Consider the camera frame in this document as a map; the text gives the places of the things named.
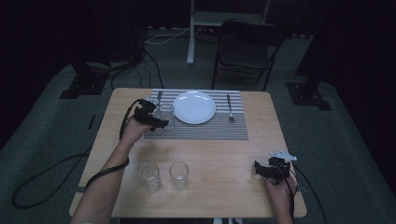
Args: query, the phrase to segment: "empty glass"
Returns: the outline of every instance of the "empty glass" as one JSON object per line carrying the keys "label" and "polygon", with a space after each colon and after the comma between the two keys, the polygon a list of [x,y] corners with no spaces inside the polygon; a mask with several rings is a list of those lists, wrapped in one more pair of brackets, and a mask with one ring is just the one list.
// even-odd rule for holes
{"label": "empty glass", "polygon": [[169,168],[174,189],[185,189],[189,185],[189,166],[183,161],[177,161]]}
{"label": "empty glass", "polygon": [[152,102],[156,107],[155,107],[155,109],[154,109],[154,111],[152,112],[152,116],[154,117],[154,118],[159,118],[160,117],[160,115],[159,115],[159,113],[157,113],[157,111],[158,111],[158,99],[157,98],[153,98],[153,97],[150,97],[150,96],[147,96],[146,97],[146,100],[147,101],[150,101],[150,102]]}
{"label": "empty glass", "polygon": [[160,105],[160,119],[169,120],[168,126],[163,129],[172,131],[175,128],[175,108],[171,104]]}
{"label": "empty glass", "polygon": [[160,169],[153,162],[143,164],[139,170],[143,186],[148,191],[156,191],[161,187]]}

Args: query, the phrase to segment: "fork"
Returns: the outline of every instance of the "fork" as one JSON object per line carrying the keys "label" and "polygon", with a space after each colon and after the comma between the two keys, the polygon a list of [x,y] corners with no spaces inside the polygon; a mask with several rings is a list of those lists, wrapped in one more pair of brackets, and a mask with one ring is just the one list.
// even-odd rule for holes
{"label": "fork", "polygon": [[231,110],[230,94],[227,94],[227,101],[228,101],[228,107],[230,108],[230,115],[228,116],[228,120],[229,121],[235,121],[235,118],[233,117],[233,111]]}
{"label": "fork", "polygon": [[157,109],[160,109],[161,97],[163,97],[163,92],[162,92],[162,91],[159,91],[159,92],[158,92],[158,96],[157,96],[157,104],[156,104]]}

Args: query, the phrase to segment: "black folding chair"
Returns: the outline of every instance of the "black folding chair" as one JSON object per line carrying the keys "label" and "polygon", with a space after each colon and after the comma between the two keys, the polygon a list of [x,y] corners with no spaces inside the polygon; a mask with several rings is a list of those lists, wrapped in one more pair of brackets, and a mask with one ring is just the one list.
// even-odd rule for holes
{"label": "black folding chair", "polygon": [[228,20],[219,28],[219,45],[212,77],[215,87],[219,65],[222,68],[239,70],[267,76],[262,88],[265,91],[275,62],[276,53],[285,41],[282,29],[273,24]]}

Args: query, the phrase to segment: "dark wall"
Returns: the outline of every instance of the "dark wall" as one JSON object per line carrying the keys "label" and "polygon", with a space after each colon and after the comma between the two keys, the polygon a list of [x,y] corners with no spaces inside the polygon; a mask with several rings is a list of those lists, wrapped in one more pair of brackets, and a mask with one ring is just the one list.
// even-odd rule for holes
{"label": "dark wall", "polygon": [[336,87],[396,194],[394,18],[393,1],[333,1],[297,75],[319,76]]}
{"label": "dark wall", "polygon": [[[190,0],[133,1],[135,19],[146,25],[165,28],[190,26]],[[291,35],[313,35],[323,20],[331,0],[272,0],[267,22],[285,28]],[[196,0],[195,10],[263,13],[266,0]]]}
{"label": "dark wall", "polygon": [[63,67],[106,61],[93,18],[90,1],[1,1],[0,148]]}

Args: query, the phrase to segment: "desk leg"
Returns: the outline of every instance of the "desk leg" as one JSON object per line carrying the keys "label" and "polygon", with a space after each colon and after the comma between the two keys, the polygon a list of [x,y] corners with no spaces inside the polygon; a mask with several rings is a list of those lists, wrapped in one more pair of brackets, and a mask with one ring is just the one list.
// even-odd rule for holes
{"label": "desk leg", "polygon": [[189,52],[187,54],[187,64],[194,64],[194,51],[195,51],[195,37],[194,37],[194,0],[191,0],[191,14],[190,14],[190,42],[189,42]]}

